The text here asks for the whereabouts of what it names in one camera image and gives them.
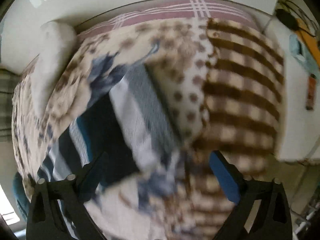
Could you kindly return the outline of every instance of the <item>plaid blanket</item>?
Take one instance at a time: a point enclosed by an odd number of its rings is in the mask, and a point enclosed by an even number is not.
[[[116,115],[134,116],[123,83],[128,70],[142,64],[183,146],[165,158],[172,165],[156,162],[142,175],[105,188],[86,208],[111,238],[137,239],[143,232],[139,239],[212,239],[233,204],[210,171],[208,154],[223,150],[245,175],[264,171],[264,157],[274,151],[284,81],[282,56],[281,49],[258,31],[219,19],[155,20],[85,39],[60,78],[43,120],[34,117],[28,75],[15,90],[15,157],[27,194],[32,195],[28,174],[35,180],[49,179],[45,169],[38,171],[52,146],[66,129],[72,134],[74,120],[106,94],[114,93]],[[132,154],[141,149],[134,147],[135,135],[142,131],[134,124],[129,130],[121,127]],[[166,142],[159,145],[163,153]],[[85,148],[76,147],[79,156]]]
[[[0,69],[0,142],[11,141],[12,97],[19,76]]]

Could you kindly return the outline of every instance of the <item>teal object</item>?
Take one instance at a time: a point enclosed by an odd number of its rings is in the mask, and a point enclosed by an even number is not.
[[[307,46],[299,41],[296,34],[291,34],[289,37],[289,49],[291,55],[304,67],[309,75],[314,74],[316,76],[317,84],[319,84],[319,66]]]

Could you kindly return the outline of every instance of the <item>gray fabric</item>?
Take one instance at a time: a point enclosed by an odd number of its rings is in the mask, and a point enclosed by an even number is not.
[[[12,97],[18,82],[19,76],[0,69],[0,142],[12,140]]]
[[[124,78],[128,81],[129,90],[138,103],[147,129],[152,135],[152,148],[156,152],[170,156],[180,143],[172,130],[145,66],[141,64],[130,69]]]

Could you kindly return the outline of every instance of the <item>white pillow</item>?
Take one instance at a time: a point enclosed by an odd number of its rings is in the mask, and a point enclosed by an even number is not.
[[[31,95],[36,116],[42,120],[49,98],[74,52],[77,36],[65,23],[41,26],[42,50],[31,75]]]

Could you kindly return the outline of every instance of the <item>white wall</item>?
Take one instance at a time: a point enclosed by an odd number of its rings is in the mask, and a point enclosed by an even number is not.
[[[12,231],[19,231],[25,228],[25,222],[19,213],[12,191],[12,179],[16,172],[17,166],[12,143],[0,142],[0,184],[14,211],[20,218],[20,222],[10,225]]]

